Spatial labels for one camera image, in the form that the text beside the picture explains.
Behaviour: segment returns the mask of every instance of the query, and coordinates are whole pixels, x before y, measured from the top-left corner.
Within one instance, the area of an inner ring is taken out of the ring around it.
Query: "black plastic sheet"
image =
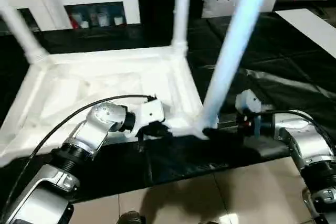
[[[200,94],[204,99],[230,18],[200,19],[188,29],[188,62]],[[171,31],[130,25],[124,28],[84,31],[51,31],[37,34],[41,44],[52,53],[151,47],[169,45]],[[2,75],[21,73],[13,85],[2,80],[6,99],[2,99],[2,119],[13,101],[27,71],[27,63],[12,37],[5,39],[2,50],[12,59],[21,59],[11,69],[9,58]],[[276,14],[262,14],[244,54],[240,69],[221,109],[220,120],[232,120],[236,95],[252,89],[263,103],[276,109],[298,109],[311,114],[336,139],[336,85],[333,74],[336,59],[301,34]],[[230,139],[214,143],[192,136],[146,142],[146,155],[138,152],[137,143],[104,146],[88,176],[81,181],[74,201],[140,189],[215,170],[264,162],[288,155],[279,141],[261,137],[245,139],[245,149],[237,151],[235,160],[225,152]],[[36,158],[32,176],[47,162],[48,155]],[[17,159],[0,169],[0,205],[25,159]]]

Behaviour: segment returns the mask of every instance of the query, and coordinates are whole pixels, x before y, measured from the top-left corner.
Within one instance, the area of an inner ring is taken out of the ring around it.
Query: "glass cabinet door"
[[[29,8],[22,8],[22,9],[19,9],[18,11],[21,13],[23,19],[26,21],[26,24],[28,25],[29,29],[32,32],[40,31],[40,28],[38,27]],[[0,17],[0,36],[11,35],[11,34],[12,33],[11,31],[9,31],[7,24]]]
[[[73,29],[121,26],[127,23],[122,2],[66,5]]]

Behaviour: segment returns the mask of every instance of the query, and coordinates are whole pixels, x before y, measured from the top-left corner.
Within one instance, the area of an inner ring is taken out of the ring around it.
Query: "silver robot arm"
[[[310,115],[302,111],[292,111],[296,114],[263,114],[260,113],[262,107],[251,90],[238,95],[238,129],[243,135],[269,135],[286,143],[307,185],[302,197],[312,217],[317,223],[336,223],[336,158],[333,143],[316,128]]]
[[[11,205],[5,223],[68,223],[73,206],[63,195],[79,188],[81,173],[93,161],[108,133],[128,130],[126,136],[136,136],[142,127],[157,121],[164,121],[159,100],[144,103],[133,112],[111,102],[92,107],[62,147],[51,152],[51,162],[38,171]]]

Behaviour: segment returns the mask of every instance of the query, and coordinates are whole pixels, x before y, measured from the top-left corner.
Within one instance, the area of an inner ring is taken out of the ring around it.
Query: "tile floor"
[[[70,223],[113,224],[136,210],[146,224],[313,224],[304,186],[291,158],[283,158],[79,203]]]

